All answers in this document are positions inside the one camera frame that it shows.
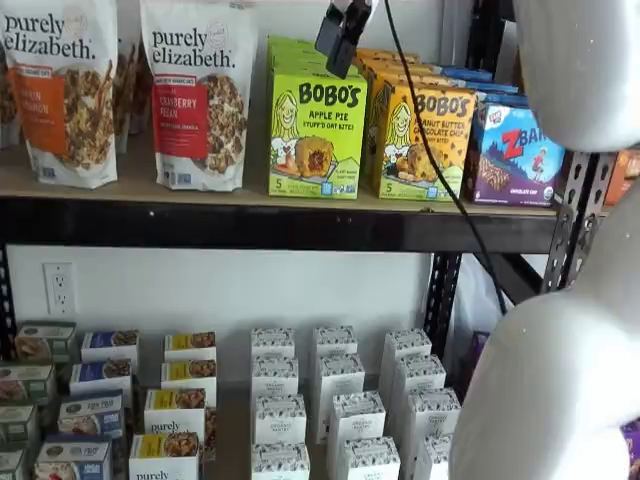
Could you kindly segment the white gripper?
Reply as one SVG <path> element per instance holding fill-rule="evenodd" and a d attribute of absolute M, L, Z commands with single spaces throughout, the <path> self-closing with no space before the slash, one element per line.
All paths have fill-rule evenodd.
<path fill-rule="evenodd" d="M 330 0 L 315 48 L 326 56 L 326 69 L 333 75 L 346 77 L 372 12 L 372 1 Z"/>

